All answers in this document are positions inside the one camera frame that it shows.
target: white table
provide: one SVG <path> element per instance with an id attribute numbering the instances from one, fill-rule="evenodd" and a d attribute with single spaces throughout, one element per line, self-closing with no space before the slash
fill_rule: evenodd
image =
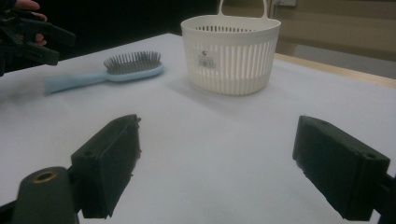
<path id="1" fill-rule="evenodd" d="M 44 76 L 103 70 L 110 56 L 147 49 L 162 55 L 159 77 L 43 92 Z M 291 158 L 300 115 L 387 155 L 396 173 L 396 89 L 275 60 L 262 91 L 219 95 L 190 82 L 177 35 L 5 74 L 0 113 L 0 204 L 14 201 L 32 172 L 68 168 L 71 154 L 111 120 L 142 119 L 142 157 L 114 216 L 81 217 L 87 224 L 348 223 Z"/>

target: floor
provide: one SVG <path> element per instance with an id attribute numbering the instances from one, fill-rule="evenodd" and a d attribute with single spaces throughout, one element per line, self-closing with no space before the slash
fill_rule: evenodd
<path id="1" fill-rule="evenodd" d="M 396 62 L 298 45 L 295 57 L 396 79 Z"/>

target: light blue hairbrush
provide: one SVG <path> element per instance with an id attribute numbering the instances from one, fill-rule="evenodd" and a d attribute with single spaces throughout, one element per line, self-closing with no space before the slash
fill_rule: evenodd
<path id="1" fill-rule="evenodd" d="M 104 61 L 106 71 L 44 77 L 44 89 L 48 93 L 53 93 L 101 81 L 123 82 L 153 77 L 163 71 L 160 59 L 161 54 L 155 51 L 140 51 L 113 56 Z"/>

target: bristle pad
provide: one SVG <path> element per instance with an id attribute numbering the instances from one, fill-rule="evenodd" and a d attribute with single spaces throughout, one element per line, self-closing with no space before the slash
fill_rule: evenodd
<path id="1" fill-rule="evenodd" d="M 155 51 L 139 51 L 120 54 L 105 60 L 111 75 L 122 75 L 154 69 L 161 65 L 161 54 Z"/>

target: sticker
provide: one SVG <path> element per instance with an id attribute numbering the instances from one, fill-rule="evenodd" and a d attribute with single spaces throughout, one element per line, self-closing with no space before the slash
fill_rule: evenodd
<path id="1" fill-rule="evenodd" d="M 198 65 L 208 69 L 217 69 L 218 65 L 218 52 L 201 50 L 198 55 Z"/>

